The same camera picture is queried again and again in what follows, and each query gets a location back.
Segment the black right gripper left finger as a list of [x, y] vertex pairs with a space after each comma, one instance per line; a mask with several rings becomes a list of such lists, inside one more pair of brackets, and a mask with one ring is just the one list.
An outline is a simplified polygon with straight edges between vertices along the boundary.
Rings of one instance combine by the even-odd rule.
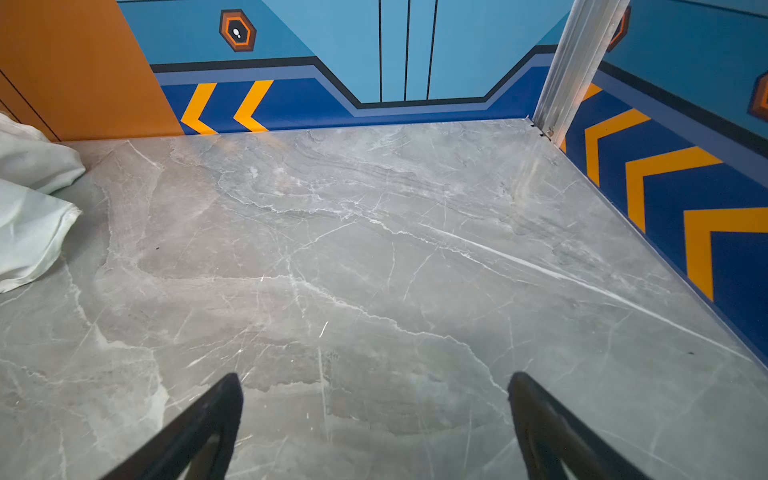
[[238, 375], [223, 376], [106, 479], [223, 479], [244, 404]]

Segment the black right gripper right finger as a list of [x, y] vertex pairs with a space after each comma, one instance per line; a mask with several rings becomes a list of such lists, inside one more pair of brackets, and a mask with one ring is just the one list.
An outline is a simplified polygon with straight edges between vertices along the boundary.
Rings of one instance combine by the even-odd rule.
[[530, 479], [645, 479], [529, 374], [508, 385], [516, 438]]

